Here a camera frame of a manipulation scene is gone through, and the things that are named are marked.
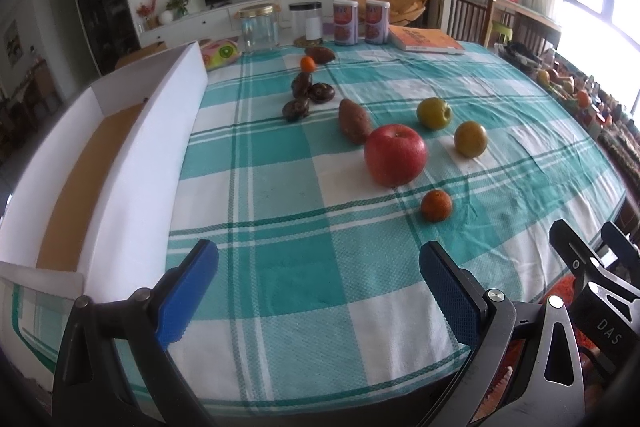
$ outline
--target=red apple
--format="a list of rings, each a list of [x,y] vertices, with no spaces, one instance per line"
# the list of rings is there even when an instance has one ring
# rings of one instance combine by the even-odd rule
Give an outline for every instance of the red apple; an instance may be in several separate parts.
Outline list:
[[[417,178],[428,157],[420,135],[405,125],[378,127],[364,144],[364,161],[371,177],[385,187],[399,187]]]

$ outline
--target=white vase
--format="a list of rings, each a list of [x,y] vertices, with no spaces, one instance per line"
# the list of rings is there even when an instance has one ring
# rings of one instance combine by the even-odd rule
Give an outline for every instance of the white vase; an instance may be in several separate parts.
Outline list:
[[[171,24],[174,21],[174,14],[169,10],[164,10],[159,16],[158,21],[160,21],[161,25]]]

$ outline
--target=checkered tablecloth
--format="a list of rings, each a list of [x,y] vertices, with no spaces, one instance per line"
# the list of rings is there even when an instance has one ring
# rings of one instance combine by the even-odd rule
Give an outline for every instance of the checkered tablecloth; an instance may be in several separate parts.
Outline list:
[[[590,239],[617,212],[623,185],[581,127],[500,58],[465,48],[455,56],[335,47],[337,59],[314,81],[332,84],[336,97],[298,123],[286,123],[281,110],[299,49],[245,55],[210,73],[166,264],[177,266],[199,238],[220,250],[218,274],[170,347],[212,413],[334,409],[442,377],[467,348],[420,277],[423,243],[440,241],[482,285],[529,301],[564,270],[548,245],[551,223],[563,217]],[[452,107],[442,131],[416,120],[429,96]],[[376,126],[420,133],[430,152],[423,174],[395,190],[375,185],[362,147],[338,128],[343,98],[366,107]],[[490,139],[474,160],[453,147],[465,120],[483,124]],[[454,202],[452,216],[436,224],[418,211],[432,188]],[[35,324],[28,327],[37,337]],[[130,353],[119,349],[144,398]]]

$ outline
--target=book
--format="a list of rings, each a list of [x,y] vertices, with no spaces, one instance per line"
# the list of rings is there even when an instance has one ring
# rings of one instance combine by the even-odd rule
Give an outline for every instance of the book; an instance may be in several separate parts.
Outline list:
[[[463,54],[465,49],[440,30],[389,26],[389,39],[406,52]]]

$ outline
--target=pink and white can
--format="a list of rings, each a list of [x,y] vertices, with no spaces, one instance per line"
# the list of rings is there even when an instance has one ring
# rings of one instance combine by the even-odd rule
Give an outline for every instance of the pink and white can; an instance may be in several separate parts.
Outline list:
[[[389,38],[388,1],[368,0],[365,15],[364,39],[369,44],[386,44]]]
[[[334,1],[334,43],[358,44],[358,1]]]

